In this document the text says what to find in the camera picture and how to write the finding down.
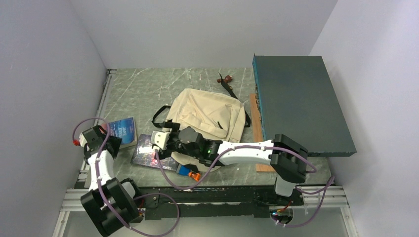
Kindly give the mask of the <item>blue Jane Eyre book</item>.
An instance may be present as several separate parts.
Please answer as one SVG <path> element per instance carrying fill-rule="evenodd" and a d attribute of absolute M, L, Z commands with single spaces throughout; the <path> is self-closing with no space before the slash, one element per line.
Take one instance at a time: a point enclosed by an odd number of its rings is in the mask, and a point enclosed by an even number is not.
<path fill-rule="evenodd" d="M 128 148 L 137 144 L 137 132 L 134 117 L 129 117 L 113 122 L 107 125 L 103 122 L 101 126 L 105 131 L 110 132 L 111 136 L 122 139 L 121 149 Z"/>

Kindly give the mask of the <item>beige canvas backpack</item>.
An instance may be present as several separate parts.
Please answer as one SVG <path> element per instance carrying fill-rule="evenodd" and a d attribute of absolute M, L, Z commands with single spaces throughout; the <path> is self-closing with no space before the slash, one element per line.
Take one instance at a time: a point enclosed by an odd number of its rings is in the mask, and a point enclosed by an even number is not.
<path fill-rule="evenodd" d="M 172 105 L 163 106 L 155 116 L 168 109 L 165 121 L 179 123 L 180 129 L 190 126 L 206 139 L 239 143 L 251 119 L 227 84 L 230 80 L 230 76 L 226 81 L 218 79 L 229 95 L 186 88 Z"/>

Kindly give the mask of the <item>dark glossy paperback book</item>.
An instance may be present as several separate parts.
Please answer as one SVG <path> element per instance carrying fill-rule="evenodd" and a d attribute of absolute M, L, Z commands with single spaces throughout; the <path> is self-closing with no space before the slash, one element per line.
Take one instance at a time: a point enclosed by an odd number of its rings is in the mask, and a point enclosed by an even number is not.
<path fill-rule="evenodd" d="M 137 146 L 130 161 L 132 165 L 159 168 L 158 161 L 155 159 L 155 150 L 152 148 L 150 139 L 151 135 L 139 135 Z M 177 171 L 179 167 L 179 163 L 171 157 L 161 159 L 160 162 L 164 170 Z"/>

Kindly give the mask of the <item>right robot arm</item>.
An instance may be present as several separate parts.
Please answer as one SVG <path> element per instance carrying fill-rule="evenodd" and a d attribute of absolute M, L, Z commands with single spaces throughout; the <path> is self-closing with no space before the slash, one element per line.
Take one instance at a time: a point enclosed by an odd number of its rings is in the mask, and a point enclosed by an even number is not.
<path fill-rule="evenodd" d="M 236 163 L 269 165 L 278 175 L 272 192 L 278 205 L 291 199 L 295 186 L 305 182 L 307 167 L 312 166 L 307 160 L 307 149 L 283 134 L 263 142 L 232 143 L 206 139 L 192 127 L 180 129 L 174 122 L 163 122 L 161 126 L 165 131 L 154 131 L 151 136 L 156 157 L 165 159 L 179 153 L 197 160 L 208 170 Z"/>

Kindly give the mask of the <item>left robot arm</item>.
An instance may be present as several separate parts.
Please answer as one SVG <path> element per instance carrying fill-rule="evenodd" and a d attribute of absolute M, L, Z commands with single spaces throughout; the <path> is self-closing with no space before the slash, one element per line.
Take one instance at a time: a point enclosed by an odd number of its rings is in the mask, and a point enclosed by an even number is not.
<path fill-rule="evenodd" d="M 139 217 L 142 193 L 132 179 L 119 181 L 114 175 L 121 138 L 97 125 L 82 132 L 79 139 L 91 167 L 89 191 L 82 195 L 81 204 L 99 233 L 108 237 Z"/>

